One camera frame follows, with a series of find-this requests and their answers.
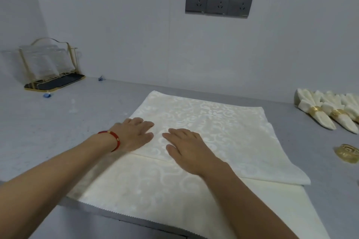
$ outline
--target person's left hand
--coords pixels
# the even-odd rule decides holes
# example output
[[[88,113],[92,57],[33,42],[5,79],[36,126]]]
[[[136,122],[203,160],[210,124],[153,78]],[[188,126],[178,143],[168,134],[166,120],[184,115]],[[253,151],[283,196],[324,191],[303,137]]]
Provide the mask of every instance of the person's left hand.
[[[143,121],[142,118],[125,119],[123,123],[114,124],[109,130],[119,137],[119,150],[134,151],[147,144],[153,138],[153,133],[146,133],[154,123]]]

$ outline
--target cream fabric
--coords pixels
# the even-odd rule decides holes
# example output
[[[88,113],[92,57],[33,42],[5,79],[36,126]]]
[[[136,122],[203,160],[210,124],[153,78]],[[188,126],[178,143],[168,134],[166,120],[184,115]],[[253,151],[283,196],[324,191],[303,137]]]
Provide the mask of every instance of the cream fabric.
[[[320,92],[312,93],[308,89],[297,89],[296,94],[299,97],[298,108],[303,112],[308,113],[309,109],[314,106],[322,106]],[[313,118],[318,121],[323,127],[330,130],[335,130],[336,127],[330,117],[323,111],[315,112]]]
[[[103,158],[68,194],[81,202],[208,239],[235,239],[204,182],[171,162],[120,151]],[[242,179],[300,239],[329,239],[302,186]]]
[[[328,91],[325,94],[319,91],[316,93],[321,95],[323,101],[322,109],[327,115],[330,115],[334,110],[344,109],[345,106],[341,104],[341,98],[339,95],[335,95],[331,91]],[[358,127],[347,114],[340,114],[334,119],[348,131],[351,131],[355,134],[359,133]]]
[[[345,112],[349,115],[350,119],[359,123],[359,96],[356,94],[348,93],[340,95],[341,103],[344,105]]]
[[[154,139],[136,155],[172,162],[162,137],[168,128],[199,133],[209,148],[240,177],[291,184],[310,184],[283,151],[261,107],[239,107],[151,92],[131,118],[154,122]]]

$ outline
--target blue object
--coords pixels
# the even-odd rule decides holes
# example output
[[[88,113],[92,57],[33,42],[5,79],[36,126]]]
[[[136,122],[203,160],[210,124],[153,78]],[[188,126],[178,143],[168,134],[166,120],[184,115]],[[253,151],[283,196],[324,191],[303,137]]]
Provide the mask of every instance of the blue object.
[[[51,97],[51,93],[50,92],[47,92],[45,94],[42,95],[44,98],[49,98]]]

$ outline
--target gray countertop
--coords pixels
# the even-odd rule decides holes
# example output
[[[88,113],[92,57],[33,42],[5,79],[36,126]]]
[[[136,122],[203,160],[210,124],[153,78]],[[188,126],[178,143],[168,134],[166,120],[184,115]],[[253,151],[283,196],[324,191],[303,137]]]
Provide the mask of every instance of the gray countertop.
[[[56,91],[51,98],[18,86],[1,91],[0,181],[7,181],[33,166],[82,142],[130,116],[153,90],[239,106],[261,106],[293,164],[310,177],[305,190],[331,239],[359,234],[359,164],[341,161],[334,147],[359,147],[359,136],[340,125],[327,130],[288,103],[187,91],[144,84],[97,81],[86,78]],[[179,229],[113,214],[80,202],[61,205],[192,237]]]

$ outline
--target napkin ring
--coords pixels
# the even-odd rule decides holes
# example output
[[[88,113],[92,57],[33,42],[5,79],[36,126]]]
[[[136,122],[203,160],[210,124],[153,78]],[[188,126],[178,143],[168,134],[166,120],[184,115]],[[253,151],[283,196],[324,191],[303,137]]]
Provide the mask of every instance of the napkin ring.
[[[359,161],[359,149],[352,145],[343,144],[335,150],[335,154],[343,161],[357,163]]]
[[[342,109],[337,109],[337,110],[333,110],[331,113],[330,113],[330,116],[333,117],[334,119],[338,118],[338,116],[340,114],[346,114],[346,112]]]
[[[314,114],[316,112],[321,112],[323,111],[322,108],[320,106],[313,106],[313,107],[310,107],[309,110],[308,110],[308,114],[310,114],[310,116],[313,116],[314,117]]]

